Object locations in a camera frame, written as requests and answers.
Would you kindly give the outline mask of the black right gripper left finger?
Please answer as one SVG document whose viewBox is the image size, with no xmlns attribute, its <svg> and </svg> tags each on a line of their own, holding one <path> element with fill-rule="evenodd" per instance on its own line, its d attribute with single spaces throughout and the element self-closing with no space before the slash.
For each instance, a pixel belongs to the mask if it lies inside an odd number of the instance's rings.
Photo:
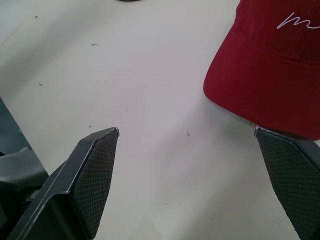
<svg viewBox="0 0 320 240">
<path fill-rule="evenodd" d="M 81 139 L 46 180 L 7 240 L 94 240 L 112 182 L 118 128 Z"/>
</svg>

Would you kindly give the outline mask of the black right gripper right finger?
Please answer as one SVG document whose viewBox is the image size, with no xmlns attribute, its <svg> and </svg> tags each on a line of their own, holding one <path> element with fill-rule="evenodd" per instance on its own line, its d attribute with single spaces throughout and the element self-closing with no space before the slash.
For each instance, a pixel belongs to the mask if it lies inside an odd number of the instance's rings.
<svg viewBox="0 0 320 240">
<path fill-rule="evenodd" d="M 320 240 L 320 146 L 289 132 L 257 126 L 269 179 L 300 240 Z"/>
</svg>

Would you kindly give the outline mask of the red baseball cap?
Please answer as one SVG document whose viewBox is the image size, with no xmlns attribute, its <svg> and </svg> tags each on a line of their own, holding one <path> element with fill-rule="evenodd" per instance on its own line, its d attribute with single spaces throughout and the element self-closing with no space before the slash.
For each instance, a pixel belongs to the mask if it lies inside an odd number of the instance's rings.
<svg viewBox="0 0 320 240">
<path fill-rule="evenodd" d="M 320 0 L 240 0 L 203 92 L 258 126 L 320 140 Z"/>
</svg>

